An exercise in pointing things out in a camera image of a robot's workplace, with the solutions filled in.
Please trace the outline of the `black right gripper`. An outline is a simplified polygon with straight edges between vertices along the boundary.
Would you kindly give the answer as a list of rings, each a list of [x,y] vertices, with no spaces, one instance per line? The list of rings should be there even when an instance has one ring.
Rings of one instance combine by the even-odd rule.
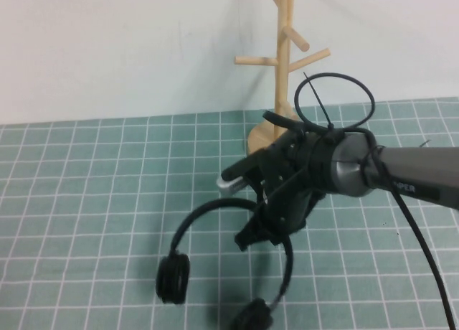
[[[306,226],[306,218],[331,186],[331,148],[314,133],[286,131],[269,146],[257,151],[259,204],[255,217],[235,235],[240,251],[270,241],[291,247],[290,236]]]

